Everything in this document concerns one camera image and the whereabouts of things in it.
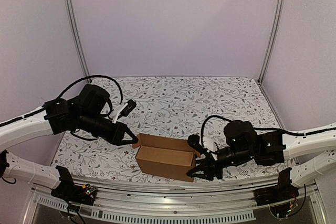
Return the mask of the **brown cardboard box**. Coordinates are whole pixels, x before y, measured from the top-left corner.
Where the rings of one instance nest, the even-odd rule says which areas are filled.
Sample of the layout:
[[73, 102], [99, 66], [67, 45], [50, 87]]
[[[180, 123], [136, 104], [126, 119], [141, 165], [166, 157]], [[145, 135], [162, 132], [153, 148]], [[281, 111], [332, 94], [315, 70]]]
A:
[[187, 172], [196, 166], [200, 153], [190, 147], [187, 140], [140, 133], [138, 142], [132, 145], [138, 152], [138, 166], [145, 174], [193, 182]]

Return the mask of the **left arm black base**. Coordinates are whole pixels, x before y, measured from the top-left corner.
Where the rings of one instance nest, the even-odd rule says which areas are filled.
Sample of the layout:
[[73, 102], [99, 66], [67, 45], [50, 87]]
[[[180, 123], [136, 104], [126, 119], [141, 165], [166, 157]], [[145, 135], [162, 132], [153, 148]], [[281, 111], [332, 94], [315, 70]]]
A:
[[62, 199], [65, 202], [76, 202], [79, 204], [93, 206], [98, 189], [91, 184], [76, 185], [73, 178], [65, 167], [56, 166], [59, 172], [60, 184], [51, 190], [51, 195]]

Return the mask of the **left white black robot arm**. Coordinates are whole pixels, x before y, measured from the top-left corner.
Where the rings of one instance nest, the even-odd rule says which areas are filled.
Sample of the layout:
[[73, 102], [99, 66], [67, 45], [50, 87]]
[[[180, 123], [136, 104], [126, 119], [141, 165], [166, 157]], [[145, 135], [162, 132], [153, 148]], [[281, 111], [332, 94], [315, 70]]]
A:
[[87, 84], [72, 99], [56, 98], [26, 115], [1, 123], [1, 178], [57, 189], [67, 200], [75, 199], [78, 188], [67, 168], [37, 164], [8, 149], [38, 137], [77, 130], [90, 133], [93, 140], [101, 138], [114, 146], [135, 144], [138, 138], [119, 118], [128, 116], [136, 105], [135, 101], [128, 100], [113, 108], [105, 89]]

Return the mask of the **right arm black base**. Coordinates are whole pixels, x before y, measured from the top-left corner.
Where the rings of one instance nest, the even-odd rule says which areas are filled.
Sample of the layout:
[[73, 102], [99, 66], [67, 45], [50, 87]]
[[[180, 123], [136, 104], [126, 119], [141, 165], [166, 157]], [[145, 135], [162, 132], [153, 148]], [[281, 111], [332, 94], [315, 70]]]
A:
[[254, 200], [257, 206], [273, 204], [299, 196], [299, 188], [291, 184], [291, 170], [292, 168], [288, 167], [281, 171], [276, 185], [254, 190]]

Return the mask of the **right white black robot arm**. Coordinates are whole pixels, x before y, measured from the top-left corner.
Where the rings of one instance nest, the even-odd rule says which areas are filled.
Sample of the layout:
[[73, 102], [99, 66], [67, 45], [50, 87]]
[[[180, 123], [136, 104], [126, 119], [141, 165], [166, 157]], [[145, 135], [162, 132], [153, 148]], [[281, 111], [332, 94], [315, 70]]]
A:
[[224, 168], [249, 161], [266, 167], [317, 153], [318, 156], [279, 174], [279, 181], [282, 176], [285, 179], [272, 188], [271, 196], [282, 201], [291, 194], [292, 186], [301, 187], [335, 168], [335, 123], [290, 132], [274, 127], [257, 128], [249, 121], [229, 120], [223, 132], [225, 148], [219, 148], [203, 134], [188, 137], [188, 145], [205, 156], [186, 173], [188, 177], [213, 181], [223, 178]]

